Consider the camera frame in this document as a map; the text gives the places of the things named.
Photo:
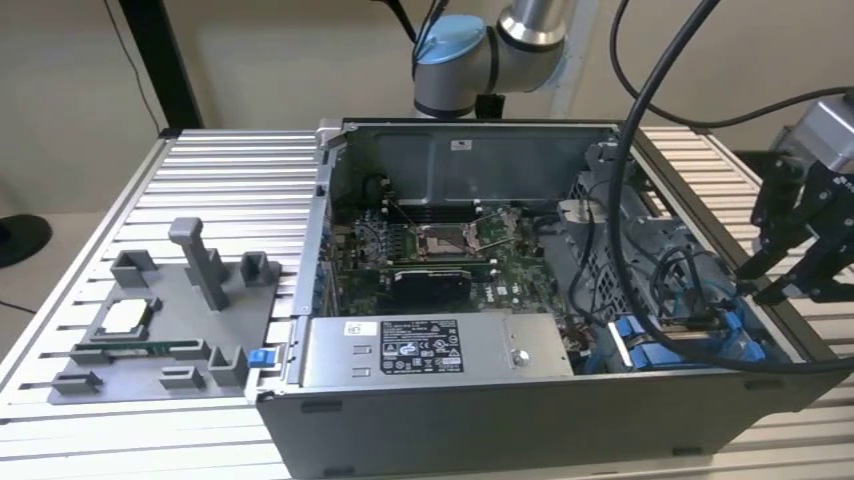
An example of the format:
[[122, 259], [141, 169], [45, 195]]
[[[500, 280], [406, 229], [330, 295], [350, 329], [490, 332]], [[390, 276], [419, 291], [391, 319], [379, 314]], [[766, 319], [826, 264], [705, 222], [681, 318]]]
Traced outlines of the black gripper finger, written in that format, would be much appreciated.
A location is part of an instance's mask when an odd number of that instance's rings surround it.
[[761, 230], [750, 258], [736, 270], [740, 294], [813, 294], [818, 289], [818, 251], [814, 241], [801, 260], [770, 283], [761, 284], [772, 268], [788, 257], [790, 251], [814, 238], [806, 225], [774, 225]]
[[853, 241], [818, 240], [790, 271], [754, 295], [756, 302], [776, 305], [792, 296], [816, 303], [852, 302], [853, 284], [836, 279], [852, 264]]

